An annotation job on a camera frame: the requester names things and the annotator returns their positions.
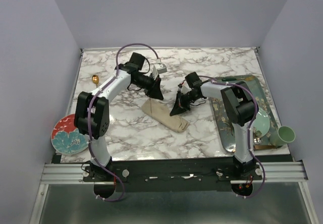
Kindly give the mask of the gold spoon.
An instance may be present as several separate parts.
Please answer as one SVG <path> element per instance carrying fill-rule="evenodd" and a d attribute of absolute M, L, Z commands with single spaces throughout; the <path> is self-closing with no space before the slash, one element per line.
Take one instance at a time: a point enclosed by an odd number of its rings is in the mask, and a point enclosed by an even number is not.
<path fill-rule="evenodd" d="M 91 80 L 96 85 L 96 88 L 97 88 L 98 85 L 99 85 L 99 76 L 98 75 L 92 75 Z"/>

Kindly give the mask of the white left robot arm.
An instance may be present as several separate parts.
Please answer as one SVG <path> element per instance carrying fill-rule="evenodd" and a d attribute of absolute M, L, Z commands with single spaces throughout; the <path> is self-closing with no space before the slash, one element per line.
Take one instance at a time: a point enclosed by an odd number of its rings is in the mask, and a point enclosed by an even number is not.
<path fill-rule="evenodd" d="M 110 124 L 110 103 L 131 84 L 143 89 L 147 97 L 163 100 L 161 78 L 157 69 L 148 76 L 141 70 L 146 57 L 132 53 L 128 62 L 117 64 L 114 74 L 91 92 L 82 91 L 77 98 L 74 125 L 82 135 L 89 137 L 88 148 L 95 176 L 107 181 L 112 173 L 111 155 L 106 147 L 105 134 Z"/>

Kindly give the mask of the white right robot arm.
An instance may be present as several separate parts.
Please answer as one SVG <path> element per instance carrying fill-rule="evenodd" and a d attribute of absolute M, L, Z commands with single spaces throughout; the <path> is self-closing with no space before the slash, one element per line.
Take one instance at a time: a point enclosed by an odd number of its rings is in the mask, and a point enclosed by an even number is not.
<path fill-rule="evenodd" d="M 202 98 L 222 99 L 225 113 L 234 128 L 236 150 L 233 157 L 233 176 L 246 178 L 256 165 L 252 146 L 253 122 L 258 113 L 258 104 L 245 82 L 218 82 L 212 77 L 202 81 L 196 72 L 185 77 L 190 90 L 182 92 L 182 84 L 176 94 L 170 116 L 191 110 L 191 104 Z"/>

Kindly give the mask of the beige linen napkin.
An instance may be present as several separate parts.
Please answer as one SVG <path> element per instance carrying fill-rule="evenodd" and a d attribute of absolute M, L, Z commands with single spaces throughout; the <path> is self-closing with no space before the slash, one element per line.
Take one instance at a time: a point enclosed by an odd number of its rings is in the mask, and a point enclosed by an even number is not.
<path fill-rule="evenodd" d="M 182 133 L 189 126 L 189 122 L 181 116 L 170 116 L 168 107 L 154 99 L 148 99 L 141 110 L 173 132 Z"/>

